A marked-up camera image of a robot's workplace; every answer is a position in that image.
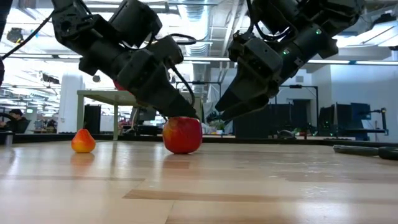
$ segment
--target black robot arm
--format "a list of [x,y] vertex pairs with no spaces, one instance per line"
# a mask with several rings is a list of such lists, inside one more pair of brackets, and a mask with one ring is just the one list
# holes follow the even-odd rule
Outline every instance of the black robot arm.
[[138,0],[124,0],[109,21],[91,14],[82,0],[52,0],[52,24],[58,42],[82,56],[79,69],[98,70],[130,91],[137,101],[164,116],[196,118],[187,100],[169,83],[168,69],[183,61],[171,36],[142,49],[148,35],[162,28],[157,14]]
[[[238,63],[235,79],[216,105],[230,120],[260,110],[312,57],[338,53],[333,36],[354,25],[364,0],[248,0],[251,27],[233,35],[229,58]],[[262,22],[273,36],[255,37]]]

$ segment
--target desk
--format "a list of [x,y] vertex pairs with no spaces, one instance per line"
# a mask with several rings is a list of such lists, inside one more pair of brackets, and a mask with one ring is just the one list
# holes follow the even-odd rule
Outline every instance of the desk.
[[85,97],[96,100],[102,103],[113,105],[114,116],[113,116],[113,140],[118,140],[118,107],[119,106],[137,106],[136,98],[128,91],[117,91],[117,90],[78,90],[78,106],[77,106],[77,130],[84,127],[84,109],[85,109]]

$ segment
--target ceiling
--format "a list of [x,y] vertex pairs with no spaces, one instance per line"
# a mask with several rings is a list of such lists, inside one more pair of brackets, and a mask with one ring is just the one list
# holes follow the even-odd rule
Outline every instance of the ceiling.
[[[26,3],[36,2],[34,5],[24,7]],[[109,19],[112,13],[116,10],[118,2],[121,0],[95,0],[84,1],[88,7],[95,14],[100,14],[105,19]],[[353,27],[348,29],[344,35],[339,37],[339,43],[346,41],[350,36],[358,36],[365,33],[370,26],[370,22],[377,19],[382,13],[393,11],[398,1],[371,1],[369,0],[366,7],[366,13],[363,18],[358,21]],[[237,30],[245,31],[249,26],[249,18],[246,16],[247,7],[244,0],[169,0],[168,4],[164,1],[151,1],[150,6],[158,12],[158,15],[163,23],[163,28],[160,36],[171,33],[182,33],[192,35],[199,39],[194,46],[187,48],[182,47],[183,53],[189,56],[201,57],[226,57],[226,49],[228,43],[232,38],[232,34]],[[166,12],[165,9],[170,9],[168,14],[160,13]],[[13,27],[22,28],[22,33],[26,38],[36,27],[52,12],[51,0],[40,1],[23,1],[14,0],[14,7],[8,17],[7,25],[4,35]],[[391,51],[388,47],[379,47],[378,45],[393,36],[398,38],[398,26],[390,30],[388,37],[378,37],[379,42],[373,41],[372,44],[364,45],[363,41],[359,39],[350,39],[350,43],[344,42],[344,48],[340,49],[338,55],[333,56],[333,60],[384,60],[391,56]],[[4,36],[0,44],[0,53],[7,52],[16,44],[7,40]],[[50,54],[50,55],[65,55],[74,54],[71,50],[60,45],[54,38],[54,31],[51,23],[48,23],[39,34],[34,37],[26,46],[21,48],[19,54]],[[24,91],[17,94],[12,88],[3,88],[3,98],[22,96],[34,96],[38,98],[46,98],[50,103],[57,103],[59,100],[60,85],[43,82],[42,74],[47,74],[62,79],[63,73],[68,70],[77,71],[77,62],[70,60],[35,60],[34,58],[8,58],[5,60],[7,73],[5,76],[4,85],[18,85],[18,86],[36,86],[36,89],[20,88]],[[219,68],[218,62],[212,63],[183,63],[177,68],[187,80],[214,80],[211,77],[210,68]],[[309,73],[318,69],[319,65],[306,65]],[[84,75],[87,88],[91,89],[110,89],[113,88],[113,83],[106,75],[98,72],[97,75],[101,77],[99,83],[92,81],[92,77]],[[229,79],[233,78],[233,73],[228,73]],[[197,89],[206,94],[207,88]]]

